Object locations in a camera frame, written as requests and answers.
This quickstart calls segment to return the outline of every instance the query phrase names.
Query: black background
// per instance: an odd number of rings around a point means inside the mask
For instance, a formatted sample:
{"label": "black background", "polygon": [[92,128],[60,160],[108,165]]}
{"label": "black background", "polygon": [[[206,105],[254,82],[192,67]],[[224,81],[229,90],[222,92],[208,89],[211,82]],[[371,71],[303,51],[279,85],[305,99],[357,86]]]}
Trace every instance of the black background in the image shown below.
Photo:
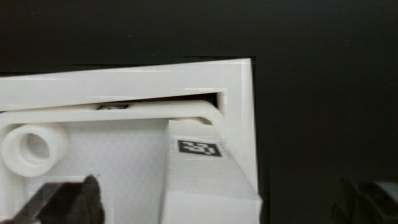
{"label": "black background", "polygon": [[398,1],[1,1],[3,76],[252,57],[263,223],[398,176]]}

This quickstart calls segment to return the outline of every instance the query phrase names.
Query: black and white label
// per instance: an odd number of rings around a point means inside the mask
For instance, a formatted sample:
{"label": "black and white label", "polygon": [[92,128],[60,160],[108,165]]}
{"label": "black and white label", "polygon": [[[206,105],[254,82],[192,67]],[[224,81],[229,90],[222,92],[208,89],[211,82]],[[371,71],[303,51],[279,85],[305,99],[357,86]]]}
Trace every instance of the black and white label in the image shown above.
{"label": "black and white label", "polygon": [[174,152],[190,153],[213,158],[227,158],[220,142],[174,138]]}
{"label": "black and white label", "polygon": [[128,109],[129,104],[103,104],[97,106],[96,110],[122,110]]}
{"label": "black and white label", "polygon": [[204,156],[222,157],[216,144],[177,140],[177,149],[179,149],[179,152],[193,153]]}

